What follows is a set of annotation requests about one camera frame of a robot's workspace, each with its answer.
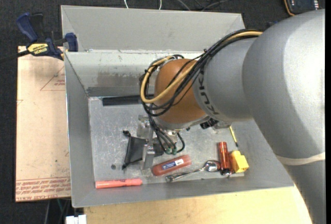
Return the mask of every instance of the red marker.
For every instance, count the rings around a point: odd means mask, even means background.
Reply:
[[[140,178],[96,181],[95,188],[100,189],[100,188],[112,188],[112,187],[122,187],[122,186],[137,186],[137,185],[142,185],[142,183],[143,181]]]

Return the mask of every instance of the cardboard box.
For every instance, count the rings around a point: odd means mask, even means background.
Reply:
[[[16,202],[71,195],[64,62],[18,58]]]

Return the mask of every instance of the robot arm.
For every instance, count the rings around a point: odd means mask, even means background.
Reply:
[[[209,118],[254,118],[312,219],[325,223],[324,28],[325,10],[317,10],[264,33],[235,32],[195,60],[159,61],[142,85],[145,110],[158,127],[175,131]],[[146,84],[160,65],[147,100]]]

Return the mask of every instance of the spoon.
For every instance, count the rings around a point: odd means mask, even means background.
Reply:
[[[175,181],[179,178],[182,178],[184,177],[185,175],[188,175],[190,173],[193,173],[193,172],[201,172],[201,171],[207,171],[207,172],[217,172],[219,171],[221,168],[221,164],[216,161],[216,160],[209,160],[209,161],[206,161],[204,167],[202,168],[199,168],[199,169],[196,169],[196,170],[193,170],[193,171],[189,171],[189,172],[181,172],[181,173],[175,173],[175,174],[171,174],[171,175],[168,175],[166,176],[165,178],[165,181],[167,183],[170,183],[172,181]]]

